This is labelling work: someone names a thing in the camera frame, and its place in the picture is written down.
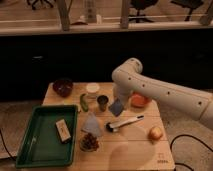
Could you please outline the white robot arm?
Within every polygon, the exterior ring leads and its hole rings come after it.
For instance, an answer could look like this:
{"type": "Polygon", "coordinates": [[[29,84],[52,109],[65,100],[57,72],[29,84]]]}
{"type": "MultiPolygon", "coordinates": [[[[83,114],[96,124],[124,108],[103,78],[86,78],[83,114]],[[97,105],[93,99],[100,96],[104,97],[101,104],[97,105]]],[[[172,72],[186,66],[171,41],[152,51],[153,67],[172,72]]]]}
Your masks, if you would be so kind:
{"type": "Polygon", "coordinates": [[[141,74],[142,63],[129,58],[112,72],[114,96],[126,105],[133,92],[166,103],[213,130],[213,93],[196,90],[141,74]]]}

